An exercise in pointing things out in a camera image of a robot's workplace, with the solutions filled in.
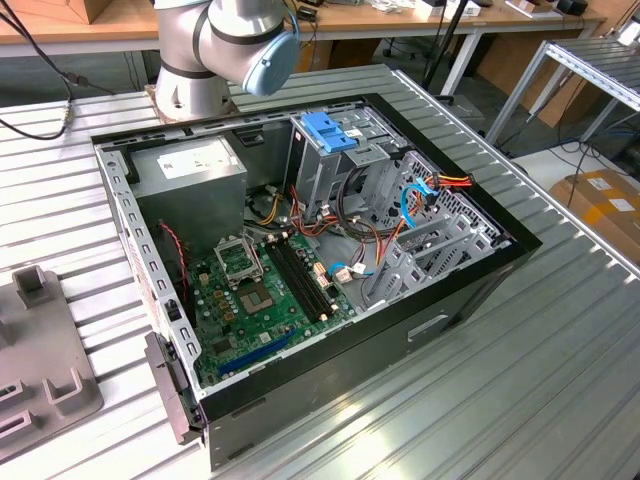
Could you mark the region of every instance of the cardboard box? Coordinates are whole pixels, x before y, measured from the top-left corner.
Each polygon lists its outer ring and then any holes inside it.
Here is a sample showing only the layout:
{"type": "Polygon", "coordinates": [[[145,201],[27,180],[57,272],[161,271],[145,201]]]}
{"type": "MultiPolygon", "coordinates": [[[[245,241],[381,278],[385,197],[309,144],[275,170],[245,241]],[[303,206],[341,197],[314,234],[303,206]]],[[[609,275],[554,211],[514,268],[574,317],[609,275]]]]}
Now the cardboard box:
{"type": "Polygon", "coordinates": [[[553,4],[547,0],[520,0],[514,1],[521,10],[529,13],[544,13],[553,10],[553,4]]]}
{"type": "Polygon", "coordinates": [[[111,0],[8,0],[16,12],[75,23],[92,23],[111,0]]]}
{"type": "MultiPolygon", "coordinates": [[[[551,194],[567,205],[574,176],[562,179],[551,194]]],[[[640,192],[613,170],[578,175],[571,211],[629,260],[640,265],[640,192]]]]}

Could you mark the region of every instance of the slotted metal surface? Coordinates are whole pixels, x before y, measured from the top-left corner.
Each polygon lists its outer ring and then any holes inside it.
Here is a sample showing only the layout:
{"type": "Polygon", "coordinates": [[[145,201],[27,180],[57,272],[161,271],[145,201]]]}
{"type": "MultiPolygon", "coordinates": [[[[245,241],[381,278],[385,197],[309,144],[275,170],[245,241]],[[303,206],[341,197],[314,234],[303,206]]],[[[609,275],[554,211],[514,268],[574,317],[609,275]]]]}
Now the slotted metal surface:
{"type": "MultiPolygon", "coordinates": [[[[249,451],[220,478],[622,478],[640,470],[640,286],[482,140],[402,74],[295,75],[244,111],[378,92],[544,241],[474,318],[249,451]]],[[[40,133],[60,104],[5,109],[40,133]]],[[[157,125],[143,94],[78,102],[62,139],[0,130],[0,280],[63,278],[105,399],[99,414],[0,466],[0,478],[207,478],[176,445],[144,362],[150,330],[106,211],[89,133],[157,125]]]]}
{"type": "Polygon", "coordinates": [[[613,38],[555,40],[547,55],[623,102],[640,110],[640,55],[613,38]]]}

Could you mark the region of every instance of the wooden table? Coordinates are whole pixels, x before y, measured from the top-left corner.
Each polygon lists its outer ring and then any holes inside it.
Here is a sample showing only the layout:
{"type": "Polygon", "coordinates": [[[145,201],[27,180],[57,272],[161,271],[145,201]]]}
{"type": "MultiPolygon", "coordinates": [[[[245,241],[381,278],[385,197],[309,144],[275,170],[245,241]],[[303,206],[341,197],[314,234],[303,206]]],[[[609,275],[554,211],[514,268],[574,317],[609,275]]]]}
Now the wooden table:
{"type": "MultiPolygon", "coordinates": [[[[463,19],[456,33],[467,37],[458,54],[443,94],[451,94],[483,34],[553,30],[582,30],[581,37],[591,36],[605,19],[592,9],[583,17],[531,20],[495,0],[478,17],[463,19]]],[[[62,22],[45,17],[20,14],[26,27],[49,54],[138,51],[159,48],[158,26],[149,0],[114,0],[92,25],[62,22]]],[[[347,40],[435,35],[439,18],[421,19],[413,10],[384,14],[369,5],[326,5],[318,10],[316,40],[347,40]]],[[[313,34],[312,26],[301,22],[302,39],[313,34]]],[[[34,55],[21,37],[7,25],[0,24],[0,57],[34,55]]]]}

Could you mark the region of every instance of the yellow cable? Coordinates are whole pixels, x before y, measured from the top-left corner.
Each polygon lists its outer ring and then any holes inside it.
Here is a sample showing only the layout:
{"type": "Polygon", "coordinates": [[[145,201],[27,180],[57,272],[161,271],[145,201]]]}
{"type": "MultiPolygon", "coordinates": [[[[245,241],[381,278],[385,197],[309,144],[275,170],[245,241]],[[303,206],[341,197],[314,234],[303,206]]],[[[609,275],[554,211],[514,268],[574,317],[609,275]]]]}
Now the yellow cable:
{"type": "Polygon", "coordinates": [[[273,222],[273,219],[276,218],[276,214],[278,213],[278,203],[280,202],[280,195],[276,195],[273,200],[273,207],[271,207],[271,213],[264,220],[258,222],[259,225],[268,225],[273,222]]]}

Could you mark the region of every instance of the floor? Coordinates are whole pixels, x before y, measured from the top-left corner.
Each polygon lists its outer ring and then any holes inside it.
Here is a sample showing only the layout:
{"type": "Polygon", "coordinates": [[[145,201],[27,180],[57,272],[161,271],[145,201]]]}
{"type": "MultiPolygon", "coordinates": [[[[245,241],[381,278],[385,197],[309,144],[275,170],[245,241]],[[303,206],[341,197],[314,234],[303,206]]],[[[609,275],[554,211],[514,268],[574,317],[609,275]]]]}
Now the floor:
{"type": "MultiPolygon", "coordinates": [[[[411,77],[419,80],[424,68],[422,52],[430,49],[432,38],[398,39],[391,50],[391,56],[383,55],[383,50],[388,48],[388,42],[382,41],[376,52],[373,62],[385,63],[394,69],[401,69],[411,77]]],[[[54,61],[65,71],[73,71],[83,74],[91,81],[104,86],[116,93],[138,90],[146,78],[153,78],[159,68],[159,55],[157,52],[145,52],[144,62],[139,53],[104,53],[96,55],[60,55],[53,57],[54,61]]],[[[0,76],[0,107],[20,105],[26,103],[38,103],[58,100],[63,95],[62,87],[46,65],[37,57],[28,58],[3,58],[0,60],[3,75],[0,76]]],[[[449,59],[445,58],[430,88],[432,93],[439,92],[448,74],[449,59]]],[[[94,89],[75,89],[77,97],[102,95],[94,89]]],[[[479,76],[465,77],[462,79],[456,92],[464,95],[485,116],[487,131],[493,120],[498,115],[500,108],[506,100],[506,95],[499,89],[483,80],[479,76]]],[[[594,107],[592,113],[582,121],[563,126],[562,138],[579,135],[586,126],[595,118],[608,98],[601,98],[594,107]]],[[[614,111],[611,120],[622,118],[629,114],[626,107],[620,107],[614,111]]],[[[517,131],[528,116],[524,108],[518,108],[514,115],[514,121],[503,133],[502,139],[508,138],[517,131]]],[[[594,141],[594,144],[609,158],[615,156],[628,141],[627,136],[604,137],[594,141]]],[[[543,122],[534,119],[520,135],[510,141],[504,148],[505,154],[518,157],[538,150],[542,150],[558,143],[558,133],[543,122]]],[[[627,171],[632,172],[632,165],[621,165],[627,171]]],[[[640,161],[635,169],[640,171],[640,161]]]]}

